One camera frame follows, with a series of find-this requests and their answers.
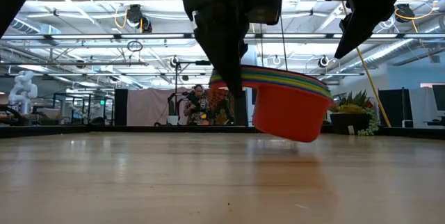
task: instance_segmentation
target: black planter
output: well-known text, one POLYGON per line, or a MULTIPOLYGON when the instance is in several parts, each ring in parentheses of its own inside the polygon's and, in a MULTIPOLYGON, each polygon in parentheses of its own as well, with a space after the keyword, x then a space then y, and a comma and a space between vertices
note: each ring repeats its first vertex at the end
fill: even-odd
POLYGON ((333 113, 331 122, 334 133, 349 134, 348 126, 354 127, 354 134, 365 130, 369 126, 371 116, 367 113, 333 113))

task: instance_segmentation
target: white robot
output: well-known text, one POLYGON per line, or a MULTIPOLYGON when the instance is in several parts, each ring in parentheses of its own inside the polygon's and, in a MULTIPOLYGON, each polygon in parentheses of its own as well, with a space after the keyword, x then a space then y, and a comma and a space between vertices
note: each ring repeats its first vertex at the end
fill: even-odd
POLYGON ((31 99, 37 98, 38 89, 35 84, 32 83, 34 72, 32 71, 20 71, 14 79, 15 85, 9 93, 9 105, 17 110, 18 104, 21 103, 20 113, 22 115, 29 114, 31 110, 31 99))

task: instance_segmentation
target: potted plant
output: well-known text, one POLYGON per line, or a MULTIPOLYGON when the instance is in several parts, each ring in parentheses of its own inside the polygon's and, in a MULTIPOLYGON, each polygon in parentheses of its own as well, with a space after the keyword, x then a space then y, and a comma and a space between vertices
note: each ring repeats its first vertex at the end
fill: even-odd
POLYGON ((366 91, 358 92, 354 97, 349 93, 330 108, 332 128, 337 134, 370 136, 378 130, 377 117, 367 97, 366 91))

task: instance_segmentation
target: person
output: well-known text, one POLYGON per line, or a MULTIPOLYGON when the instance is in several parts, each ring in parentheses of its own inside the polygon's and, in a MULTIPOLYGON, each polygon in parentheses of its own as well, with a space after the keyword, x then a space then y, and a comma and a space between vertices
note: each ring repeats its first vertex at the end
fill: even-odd
POLYGON ((205 96, 204 87, 196 85, 193 88, 195 96, 199 99, 199 108, 192 102, 187 102, 184 108, 184 115, 188 117, 187 125, 202 125, 207 121, 207 112, 209 111, 209 101, 205 96))

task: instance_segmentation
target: yellow cable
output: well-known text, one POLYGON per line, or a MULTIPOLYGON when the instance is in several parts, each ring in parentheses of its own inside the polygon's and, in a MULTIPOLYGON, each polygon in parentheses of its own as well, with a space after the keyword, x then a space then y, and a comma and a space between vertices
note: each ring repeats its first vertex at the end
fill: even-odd
POLYGON ((416 31, 416 33, 419 33, 419 30, 417 30, 417 26, 416 26, 416 22, 414 22, 414 20, 411 20, 412 22, 412 26, 414 27, 414 30, 416 31))
POLYGON ((116 9, 116 13, 114 14, 114 23, 116 23, 116 26, 120 27, 121 29, 123 29, 125 25, 127 25, 127 12, 128 9, 125 10, 124 26, 121 26, 118 23, 118 9, 116 9))
MULTIPOLYGON (((345 11, 345 14, 347 14, 348 12, 346 10, 345 2, 342 1, 341 5, 343 5, 343 10, 345 11)), ((383 118, 385 119, 385 122, 387 123, 387 126, 388 127, 392 127, 391 123, 388 120, 387 113, 385 112, 385 109, 383 108, 382 102, 380 101, 380 98, 378 97, 377 90, 375 89, 375 86, 374 86, 374 81, 373 81, 371 75, 369 74, 369 70, 368 70, 368 67, 366 66, 366 63, 364 62, 362 52, 360 51, 359 47, 356 47, 355 49, 357 50, 357 53, 359 54, 360 60, 362 61, 363 68, 364 68, 364 70, 366 72, 366 75, 368 76, 369 82, 371 83, 371 87, 373 89, 374 96, 377 99, 377 103, 378 103, 378 106, 380 107, 380 110, 382 111, 383 118)))
POLYGON ((433 3, 432 3, 431 11, 430 11, 429 13, 427 13, 426 15, 422 15, 422 16, 419 16, 419 17, 406 17, 406 16, 403 16, 403 15, 399 15, 399 14, 397 13, 397 11, 399 11, 398 8, 396 9, 396 12, 394 12, 394 13, 397 15, 397 17, 400 17, 400 18, 402 18, 402 19, 422 19, 422 18, 425 18, 425 17, 431 15, 431 13, 434 11, 434 7, 435 7, 435 6, 436 6, 436 2, 433 2, 433 3))

